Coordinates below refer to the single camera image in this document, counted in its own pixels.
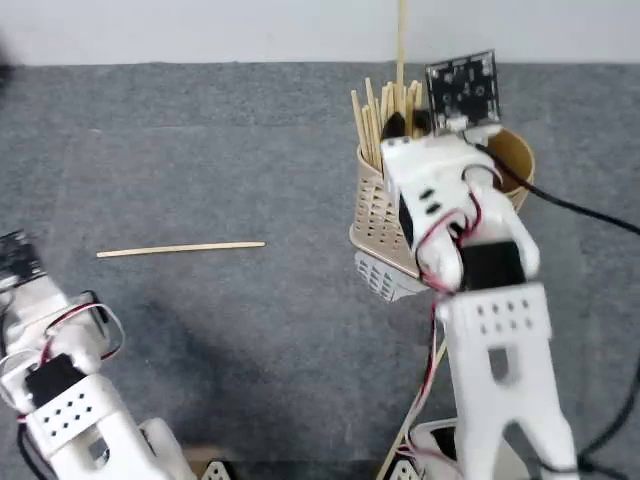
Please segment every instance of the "black cable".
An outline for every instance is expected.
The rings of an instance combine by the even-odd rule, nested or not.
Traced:
[[[562,208],[566,208],[567,210],[571,210],[572,212],[578,213],[580,215],[585,215],[587,217],[595,218],[596,220],[601,220],[616,227],[622,228],[627,232],[640,236],[640,227],[625,220],[621,220],[611,215],[591,210],[590,208],[586,208],[581,205],[576,205],[575,203],[571,203],[566,200],[562,200],[561,198],[558,198],[554,195],[551,195],[550,193],[545,192],[544,190],[527,182],[524,178],[521,178],[517,173],[513,171],[511,167],[509,167],[509,165],[506,164],[506,162],[504,162],[500,157],[491,152],[484,145],[472,144],[466,139],[466,137],[464,139],[470,145],[475,146],[481,152],[489,155],[493,159],[493,161],[502,169],[502,171],[509,175],[509,177],[511,177],[518,185],[527,189],[529,192],[533,193],[535,196],[541,198],[542,200],[546,200],[549,203]],[[627,393],[624,404],[622,405],[614,419],[611,421],[611,423],[609,423],[609,425],[594,440],[592,440],[586,447],[584,447],[580,451],[580,453],[578,453],[577,468],[566,470],[556,469],[550,465],[545,464],[539,459],[537,460],[538,465],[544,470],[554,473],[601,473],[602,475],[605,475],[613,480],[628,480],[628,477],[624,473],[619,472],[611,467],[607,467],[605,465],[594,462],[593,460],[591,460],[590,455],[600,450],[607,443],[609,443],[620,432],[622,427],[625,426],[625,424],[629,420],[629,417],[631,416],[631,413],[633,412],[633,409],[635,408],[638,393],[640,393],[640,358],[638,359],[635,375],[633,377],[633,381],[631,382],[631,386],[629,388],[629,392]]]
[[[521,178],[516,172],[514,172],[511,169],[511,167],[509,167],[509,165],[507,165],[496,154],[489,151],[489,149],[484,145],[476,144],[474,146],[481,152],[484,152],[487,155],[489,155],[493,159],[493,161],[496,162],[498,166],[500,166],[500,168],[504,171],[504,173],[509,175],[513,180],[515,180],[516,183],[518,183],[518,185],[529,190],[536,197],[539,197],[542,200],[546,200],[549,203],[553,203],[558,207],[571,210],[572,212],[575,212],[579,215],[585,215],[587,217],[595,218],[596,220],[601,220],[603,222],[609,223],[611,225],[615,225],[616,227],[622,228],[623,230],[626,230],[628,232],[631,232],[640,236],[640,227],[634,225],[633,223],[629,223],[625,220],[621,220],[620,218],[607,215],[606,213],[597,212],[595,210],[591,210],[590,208],[586,208],[581,205],[577,205],[575,203],[568,202],[554,195],[551,195],[550,193],[547,193],[544,190],[541,190],[540,188],[536,187],[535,185],[532,185],[531,183],[527,182],[524,178]]]
[[[29,454],[29,451],[27,450],[27,447],[25,445],[26,436],[27,426],[21,423],[20,425],[18,425],[18,435],[16,438],[16,443],[18,444],[18,450],[20,451],[20,455],[22,456],[24,463],[27,464],[27,467],[29,467],[31,473],[33,473],[38,480],[49,480],[33,461],[33,458],[31,458],[31,455]]]

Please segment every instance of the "mounting hole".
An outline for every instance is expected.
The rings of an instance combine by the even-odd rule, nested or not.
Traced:
[[[427,215],[432,215],[434,213],[436,213],[438,210],[440,210],[442,208],[442,205],[438,202],[435,202],[431,205],[429,205],[429,207],[427,208],[426,212]]]

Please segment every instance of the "white plastic bracket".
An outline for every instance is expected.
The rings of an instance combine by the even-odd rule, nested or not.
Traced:
[[[393,468],[389,480],[420,480],[420,475],[409,460],[400,460]]]
[[[437,310],[444,323],[458,409],[456,450],[466,480],[492,480],[505,427],[518,422],[539,457],[575,467],[571,428],[558,400],[544,287],[530,283],[460,293]],[[494,378],[489,352],[504,349],[508,373]],[[543,472],[547,479],[577,474]]]
[[[84,378],[28,415],[26,421],[60,480],[194,478],[176,477],[164,468],[111,382],[100,375]],[[101,437],[109,448],[106,464],[98,465],[89,454],[95,437]]]
[[[213,461],[209,463],[200,480],[231,480],[231,477],[222,462]]]

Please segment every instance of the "gray carpet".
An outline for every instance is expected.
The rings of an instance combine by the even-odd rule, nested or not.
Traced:
[[[538,185],[639,223],[640,67],[500,65]],[[217,444],[242,478],[371,478],[412,399],[428,296],[387,305],[352,267],[349,91],[391,64],[21,69],[0,99],[0,232],[38,237],[68,292],[121,316],[105,367],[137,420]],[[411,66],[408,78],[420,78]],[[640,325],[636,238],[530,198],[562,405],[578,445],[616,411]],[[102,249],[260,250],[97,260]],[[425,418],[454,414],[447,369]],[[2,477],[30,478],[0,410]],[[635,476],[635,416],[602,458]]]

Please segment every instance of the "wooden chopstick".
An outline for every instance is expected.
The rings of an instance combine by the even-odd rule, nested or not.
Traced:
[[[265,242],[233,242],[233,243],[201,243],[198,245],[172,245],[166,247],[131,248],[128,250],[112,250],[98,252],[98,258],[125,257],[130,255],[148,255],[151,253],[196,252],[200,250],[226,250],[230,248],[264,247]]]

